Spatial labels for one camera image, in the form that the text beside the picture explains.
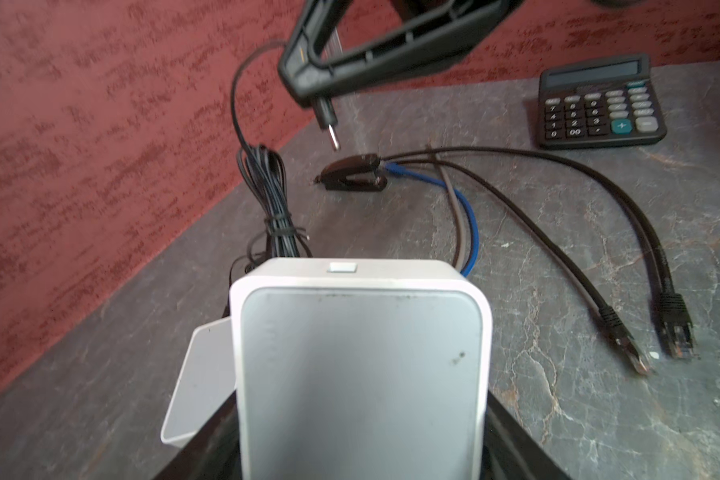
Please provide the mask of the black power adapter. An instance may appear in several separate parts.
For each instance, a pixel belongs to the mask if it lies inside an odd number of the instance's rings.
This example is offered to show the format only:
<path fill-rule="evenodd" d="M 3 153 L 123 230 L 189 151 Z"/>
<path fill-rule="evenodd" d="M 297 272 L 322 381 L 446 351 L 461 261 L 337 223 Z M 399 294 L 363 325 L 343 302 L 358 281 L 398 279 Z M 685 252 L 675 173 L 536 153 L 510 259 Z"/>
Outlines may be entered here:
<path fill-rule="evenodd" d="M 228 272 L 228 283 L 233 284 L 235 266 L 242 260 L 246 274 L 273 258 L 312 258 L 307 230 L 298 227 L 290 211 L 287 189 L 287 172 L 279 152 L 264 144 L 254 145 L 246 139 L 237 113 L 236 93 L 245 70 L 263 54 L 283 48 L 286 42 L 272 39 L 259 46 L 237 67 L 229 92 L 231 121 L 240 143 L 236 164 L 244 184 L 261 207 L 264 230 L 247 244 L 243 255 L 233 260 Z"/>

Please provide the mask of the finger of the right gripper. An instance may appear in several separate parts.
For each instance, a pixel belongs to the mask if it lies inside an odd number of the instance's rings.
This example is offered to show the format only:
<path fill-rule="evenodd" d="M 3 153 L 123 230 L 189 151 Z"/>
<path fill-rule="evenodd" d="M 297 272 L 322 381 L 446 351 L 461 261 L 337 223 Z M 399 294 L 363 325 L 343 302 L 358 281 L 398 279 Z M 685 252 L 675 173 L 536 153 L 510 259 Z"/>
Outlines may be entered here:
<path fill-rule="evenodd" d="M 359 90 L 447 70 L 469 55 L 520 1 L 447 1 L 338 56 L 321 54 L 348 1 L 308 1 L 278 64 L 302 107 Z"/>

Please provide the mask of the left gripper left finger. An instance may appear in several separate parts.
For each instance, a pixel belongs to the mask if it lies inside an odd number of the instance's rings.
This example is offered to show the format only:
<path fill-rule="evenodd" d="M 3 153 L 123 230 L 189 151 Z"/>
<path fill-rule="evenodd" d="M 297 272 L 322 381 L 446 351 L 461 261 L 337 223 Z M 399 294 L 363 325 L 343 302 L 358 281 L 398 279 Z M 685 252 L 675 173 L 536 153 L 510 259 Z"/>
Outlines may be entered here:
<path fill-rule="evenodd" d="M 240 425 L 232 393 L 154 479 L 239 479 Z"/>

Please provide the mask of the black calculator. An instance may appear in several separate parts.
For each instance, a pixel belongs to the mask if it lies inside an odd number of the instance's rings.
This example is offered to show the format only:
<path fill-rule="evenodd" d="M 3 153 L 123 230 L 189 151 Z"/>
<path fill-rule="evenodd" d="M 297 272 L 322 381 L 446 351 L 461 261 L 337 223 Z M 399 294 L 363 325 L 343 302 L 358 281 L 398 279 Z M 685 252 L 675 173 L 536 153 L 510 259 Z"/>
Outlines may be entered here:
<path fill-rule="evenodd" d="M 586 60 L 540 76 L 536 139 L 543 149 L 652 145 L 666 134 L 645 53 Z"/>

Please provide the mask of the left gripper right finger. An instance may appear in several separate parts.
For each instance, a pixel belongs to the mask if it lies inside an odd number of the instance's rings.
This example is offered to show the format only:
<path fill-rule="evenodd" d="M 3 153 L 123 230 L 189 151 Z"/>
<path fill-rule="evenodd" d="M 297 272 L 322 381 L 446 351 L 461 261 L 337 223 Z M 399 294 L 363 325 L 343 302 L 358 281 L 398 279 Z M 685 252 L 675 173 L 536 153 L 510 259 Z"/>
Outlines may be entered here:
<path fill-rule="evenodd" d="M 570 480 L 492 392 L 486 402 L 482 478 Z"/>

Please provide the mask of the black stapler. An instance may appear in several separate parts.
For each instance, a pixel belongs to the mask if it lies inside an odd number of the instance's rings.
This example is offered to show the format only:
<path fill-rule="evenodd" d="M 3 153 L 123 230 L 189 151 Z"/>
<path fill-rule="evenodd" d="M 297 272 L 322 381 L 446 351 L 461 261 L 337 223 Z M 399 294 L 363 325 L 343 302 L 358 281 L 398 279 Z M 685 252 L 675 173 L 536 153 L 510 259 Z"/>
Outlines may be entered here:
<path fill-rule="evenodd" d="M 353 155 L 327 165 L 314 179 L 328 191 L 380 192 L 387 186 L 377 154 Z"/>

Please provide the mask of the white switch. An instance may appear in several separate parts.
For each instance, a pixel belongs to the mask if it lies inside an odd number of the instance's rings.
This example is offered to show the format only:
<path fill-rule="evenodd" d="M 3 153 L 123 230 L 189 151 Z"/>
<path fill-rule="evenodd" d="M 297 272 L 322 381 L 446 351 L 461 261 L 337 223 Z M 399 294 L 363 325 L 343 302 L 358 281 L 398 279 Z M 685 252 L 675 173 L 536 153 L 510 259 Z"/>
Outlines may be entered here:
<path fill-rule="evenodd" d="M 182 448 L 235 392 L 231 319 L 196 328 L 161 428 L 165 445 Z"/>
<path fill-rule="evenodd" d="M 266 261 L 230 288 L 246 479 L 476 479 L 493 319 L 438 260 Z"/>

